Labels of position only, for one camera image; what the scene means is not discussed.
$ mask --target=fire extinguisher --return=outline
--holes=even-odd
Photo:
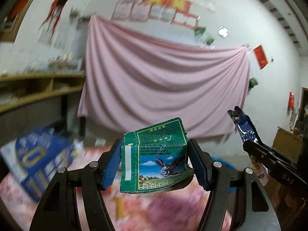
[[[294,108],[294,93],[290,92],[288,108]]]

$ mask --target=blue snack wrapper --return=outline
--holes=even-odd
[[[53,129],[38,129],[0,149],[8,168],[28,194],[39,202],[60,167],[68,167],[75,148]]]
[[[271,150],[269,146],[262,143],[260,137],[258,136],[257,130],[251,122],[249,116],[244,114],[240,107],[235,106],[234,110],[228,110],[228,114],[233,120],[243,143],[247,140],[252,140],[253,142],[267,148],[268,150]],[[256,175],[258,176],[262,185],[265,186],[268,182],[267,168],[262,163],[259,163],[255,157],[249,156],[249,158],[253,164],[253,169]]]

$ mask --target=shelf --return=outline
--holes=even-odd
[[[0,105],[0,114],[44,99],[82,91],[85,74],[33,73],[0,77],[0,94],[14,94],[16,102]]]
[[[85,78],[85,74],[55,74],[55,73],[33,73],[33,74],[16,74],[1,76],[0,82],[9,82],[28,79],[43,79],[43,78]]]
[[[5,111],[18,108],[20,106],[41,101],[44,99],[61,96],[61,95],[68,95],[75,92],[82,91],[83,85],[71,87],[69,89],[63,89],[63,90],[53,90],[52,92],[40,92],[40,93],[34,93],[27,96],[23,96],[21,98],[18,98],[16,102],[8,103],[5,105],[0,106],[0,114],[4,113]]]

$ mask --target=pink tablecloth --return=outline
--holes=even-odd
[[[69,170],[82,168],[98,160],[109,148],[88,149],[76,158]],[[103,198],[116,231],[195,231],[208,200],[209,192],[203,190],[196,178],[184,189],[148,194],[120,193],[121,173],[116,175],[109,193]],[[28,231],[37,207],[24,189],[9,173],[0,183],[0,197],[9,212]],[[83,231],[89,230],[82,195],[77,190],[77,203]],[[226,212],[222,231],[228,231],[231,216]]]

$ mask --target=eagle illustration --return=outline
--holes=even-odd
[[[158,166],[161,166],[162,169],[159,172],[165,172],[164,176],[172,176],[178,173],[174,172],[174,170],[185,161],[185,157],[181,157],[175,160],[170,166],[166,166],[164,161],[160,158],[155,157],[155,162]]]

